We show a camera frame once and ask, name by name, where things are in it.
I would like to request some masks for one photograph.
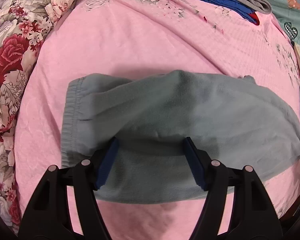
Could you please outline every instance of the floral blanket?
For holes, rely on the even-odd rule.
[[[75,0],[0,0],[0,216],[18,232],[14,130],[23,91],[48,33]]]

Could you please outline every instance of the silver pin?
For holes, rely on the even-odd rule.
[[[89,164],[90,164],[90,160],[88,160],[88,159],[85,159],[81,162],[81,165],[83,165],[83,166],[88,166]]]
[[[251,166],[247,165],[247,166],[245,166],[245,170],[246,170],[247,172],[252,172],[252,171],[253,171],[253,168],[252,168]]]
[[[218,166],[220,165],[220,161],[212,160],[212,161],[211,161],[211,165],[212,165],[212,166],[218,167]]]
[[[56,165],[51,165],[49,166],[48,171],[55,171],[56,169],[57,169]]]

